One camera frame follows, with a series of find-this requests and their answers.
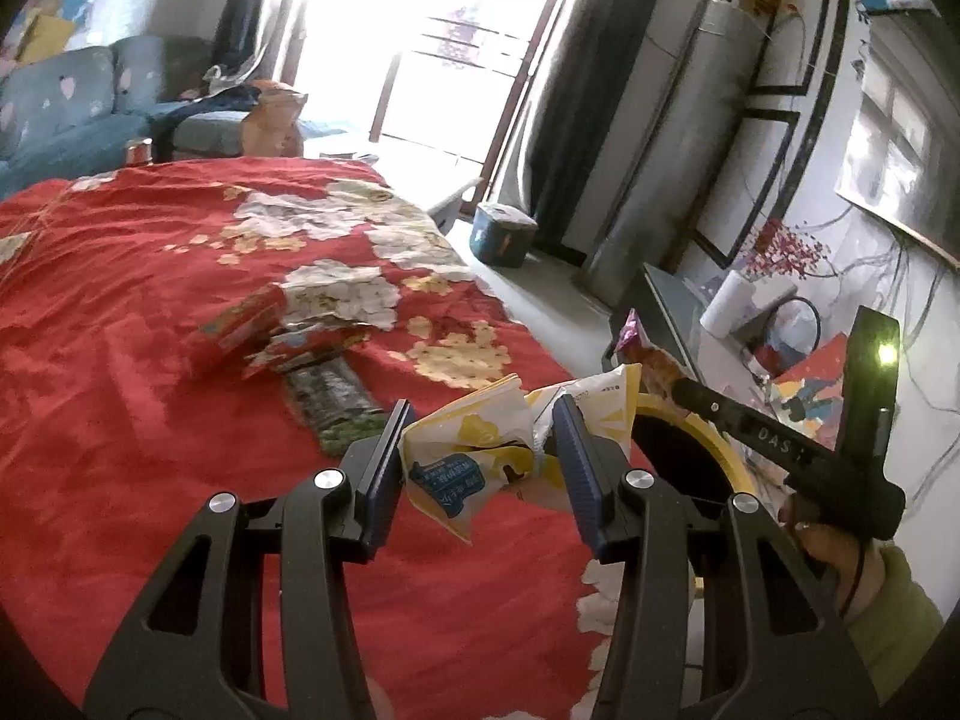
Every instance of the silver screw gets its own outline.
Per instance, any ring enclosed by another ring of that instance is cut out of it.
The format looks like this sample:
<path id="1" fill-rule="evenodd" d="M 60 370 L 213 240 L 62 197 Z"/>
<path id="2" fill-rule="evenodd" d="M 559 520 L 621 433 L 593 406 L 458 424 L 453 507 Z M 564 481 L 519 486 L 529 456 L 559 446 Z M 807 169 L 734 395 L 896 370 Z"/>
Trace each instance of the silver screw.
<path id="1" fill-rule="evenodd" d="M 733 506 L 743 512 L 743 514 L 753 514 L 760 508 L 760 501 L 754 498 L 750 493 L 736 493 L 733 496 Z"/>
<path id="2" fill-rule="evenodd" d="M 343 471 L 337 469 L 327 469 L 320 471 L 314 478 L 313 483 L 321 490 L 333 490 L 344 483 Z"/>
<path id="3" fill-rule="evenodd" d="M 654 475 L 640 469 L 627 471 L 627 484 L 632 488 L 646 490 L 654 485 Z"/>
<path id="4" fill-rule="evenodd" d="M 214 514 L 223 514 L 229 512 L 236 502 L 237 499 L 231 493 L 217 493 L 213 498 L 210 498 L 208 507 Z"/>

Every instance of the tiled floor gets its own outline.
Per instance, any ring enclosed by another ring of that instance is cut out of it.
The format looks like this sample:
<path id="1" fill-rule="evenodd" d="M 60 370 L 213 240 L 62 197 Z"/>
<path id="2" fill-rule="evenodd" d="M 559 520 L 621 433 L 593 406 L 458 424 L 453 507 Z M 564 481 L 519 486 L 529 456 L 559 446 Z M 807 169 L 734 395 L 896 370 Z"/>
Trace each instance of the tiled floor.
<path id="1" fill-rule="evenodd" d="M 610 342 L 609 314 L 573 286 L 574 266 L 532 251 L 522 268 L 493 269 L 470 251 L 468 223 L 458 220 L 446 237 L 474 274 L 490 284 L 510 316 L 529 327 L 573 376 L 601 371 L 600 357 Z"/>

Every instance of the trash bin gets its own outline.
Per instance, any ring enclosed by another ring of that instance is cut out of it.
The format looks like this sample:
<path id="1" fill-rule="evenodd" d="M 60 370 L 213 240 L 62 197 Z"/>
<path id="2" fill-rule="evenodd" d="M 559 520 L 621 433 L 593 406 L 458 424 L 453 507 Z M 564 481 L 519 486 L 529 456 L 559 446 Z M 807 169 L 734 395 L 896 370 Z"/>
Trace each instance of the trash bin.
<path id="1" fill-rule="evenodd" d="M 485 265 L 519 268 L 536 234 L 536 222 L 510 205 L 477 206 L 470 251 Z"/>

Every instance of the white cylinder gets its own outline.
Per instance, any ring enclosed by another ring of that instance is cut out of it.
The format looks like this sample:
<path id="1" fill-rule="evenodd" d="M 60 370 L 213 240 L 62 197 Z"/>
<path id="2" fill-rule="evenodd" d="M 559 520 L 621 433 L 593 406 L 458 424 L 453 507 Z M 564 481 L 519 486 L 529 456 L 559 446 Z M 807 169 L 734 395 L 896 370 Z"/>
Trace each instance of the white cylinder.
<path id="1" fill-rule="evenodd" d="M 746 317 L 756 290 L 740 272 L 730 271 L 700 317 L 701 326 L 714 338 L 726 338 Z"/>

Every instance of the red snack package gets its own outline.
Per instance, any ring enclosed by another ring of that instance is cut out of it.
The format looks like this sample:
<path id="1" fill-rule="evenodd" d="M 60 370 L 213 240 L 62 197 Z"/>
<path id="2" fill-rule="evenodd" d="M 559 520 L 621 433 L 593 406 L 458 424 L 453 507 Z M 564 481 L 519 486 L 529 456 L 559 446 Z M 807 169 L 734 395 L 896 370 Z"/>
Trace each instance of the red snack package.
<path id="1" fill-rule="evenodd" d="M 251 338 L 280 326 L 287 299 L 280 285 L 268 284 L 201 325 L 186 338 L 187 360 L 194 375 L 210 370 Z"/>
<path id="2" fill-rule="evenodd" d="M 630 309 L 630 314 L 627 314 L 627 322 L 616 342 L 616 351 L 620 352 L 625 362 L 643 365 L 641 381 L 651 395 L 658 395 L 671 405 L 676 405 L 670 396 L 672 386 L 678 379 L 690 378 L 690 375 L 673 355 L 650 341 L 635 309 Z"/>
<path id="3" fill-rule="evenodd" d="M 280 333 L 270 338 L 265 349 L 247 359 L 250 364 L 244 369 L 243 378 L 248 379 L 262 370 L 285 373 L 302 365 L 323 362 L 360 343 L 366 337 L 365 324 L 338 325 L 317 322 L 299 330 Z"/>

